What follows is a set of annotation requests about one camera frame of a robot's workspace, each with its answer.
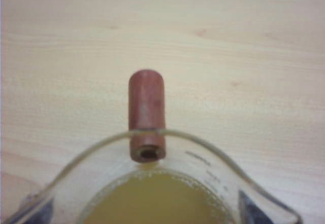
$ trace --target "liquid surface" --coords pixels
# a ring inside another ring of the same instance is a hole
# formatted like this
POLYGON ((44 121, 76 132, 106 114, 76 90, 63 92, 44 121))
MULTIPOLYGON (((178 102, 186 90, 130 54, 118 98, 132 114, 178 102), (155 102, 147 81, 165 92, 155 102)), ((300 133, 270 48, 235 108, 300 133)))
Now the liquid surface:
POLYGON ((87 205, 84 224, 233 224, 221 200, 177 172, 139 171, 115 180, 87 205))

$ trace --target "wooden table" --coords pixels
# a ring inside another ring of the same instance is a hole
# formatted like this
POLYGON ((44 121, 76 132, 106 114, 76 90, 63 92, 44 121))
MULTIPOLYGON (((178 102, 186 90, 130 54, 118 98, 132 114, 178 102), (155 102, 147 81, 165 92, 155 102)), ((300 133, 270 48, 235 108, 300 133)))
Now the wooden table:
POLYGON ((168 128, 325 223, 325 0, 2 0, 1 41, 2 220, 127 129, 128 78, 152 68, 168 128))

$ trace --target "glass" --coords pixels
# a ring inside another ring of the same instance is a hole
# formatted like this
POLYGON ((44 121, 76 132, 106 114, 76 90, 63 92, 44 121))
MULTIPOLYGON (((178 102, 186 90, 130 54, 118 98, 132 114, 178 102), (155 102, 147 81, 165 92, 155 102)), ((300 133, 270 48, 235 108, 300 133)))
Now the glass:
POLYGON ((4 224, 76 223, 87 203, 106 185, 148 169, 174 170, 196 179, 223 201, 237 224, 303 223, 299 214, 256 184, 212 144, 190 134, 158 129, 129 131, 94 144, 4 224), (131 160, 130 138, 146 134, 165 136, 165 159, 145 164, 131 160))

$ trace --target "cloudy liquid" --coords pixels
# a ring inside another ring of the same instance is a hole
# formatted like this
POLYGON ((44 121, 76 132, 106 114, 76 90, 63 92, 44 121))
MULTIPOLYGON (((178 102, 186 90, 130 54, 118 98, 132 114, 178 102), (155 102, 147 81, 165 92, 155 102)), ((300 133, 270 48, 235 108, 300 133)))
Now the cloudy liquid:
POLYGON ((140 171, 115 180, 86 206, 83 224, 233 224, 221 200, 195 179, 140 171))

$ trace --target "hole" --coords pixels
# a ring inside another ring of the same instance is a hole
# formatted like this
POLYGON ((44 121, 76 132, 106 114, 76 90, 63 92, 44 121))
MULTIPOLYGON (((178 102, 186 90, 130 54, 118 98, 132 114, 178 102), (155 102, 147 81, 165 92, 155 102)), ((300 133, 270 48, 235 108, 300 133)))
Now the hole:
POLYGON ((158 159, 158 154, 153 149, 145 149, 141 151, 141 157, 145 159, 158 159))

